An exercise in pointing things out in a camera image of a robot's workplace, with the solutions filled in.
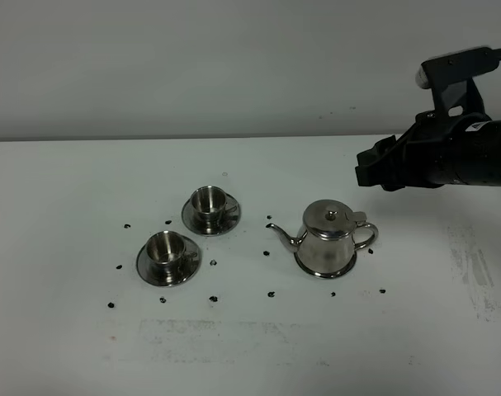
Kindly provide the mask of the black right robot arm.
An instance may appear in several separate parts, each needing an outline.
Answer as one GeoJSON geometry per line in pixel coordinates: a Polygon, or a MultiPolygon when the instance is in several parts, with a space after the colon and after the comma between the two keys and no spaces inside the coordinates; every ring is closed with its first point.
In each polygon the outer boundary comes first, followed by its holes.
{"type": "Polygon", "coordinates": [[[359,186],[385,191],[501,186],[501,120],[421,113],[399,138],[392,135],[359,153],[355,171],[359,186]]]}

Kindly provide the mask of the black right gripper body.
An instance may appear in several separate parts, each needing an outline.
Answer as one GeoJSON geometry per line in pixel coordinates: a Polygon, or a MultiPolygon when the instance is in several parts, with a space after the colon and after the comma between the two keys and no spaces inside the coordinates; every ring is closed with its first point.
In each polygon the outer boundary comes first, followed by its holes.
{"type": "Polygon", "coordinates": [[[447,159],[447,152],[460,123],[458,115],[443,116],[435,111],[416,115],[414,124],[397,140],[395,182],[390,189],[459,185],[461,180],[447,159]]]}

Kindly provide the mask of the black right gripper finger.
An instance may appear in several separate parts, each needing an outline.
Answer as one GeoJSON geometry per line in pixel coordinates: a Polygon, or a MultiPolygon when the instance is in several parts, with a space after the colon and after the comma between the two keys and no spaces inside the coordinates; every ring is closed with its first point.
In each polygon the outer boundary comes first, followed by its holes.
{"type": "Polygon", "coordinates": [[[396,143],[397,138],[392,135],[357,155],[355,172],[359,186],[399,187],[399,159],[394,152],[396,143]]]}

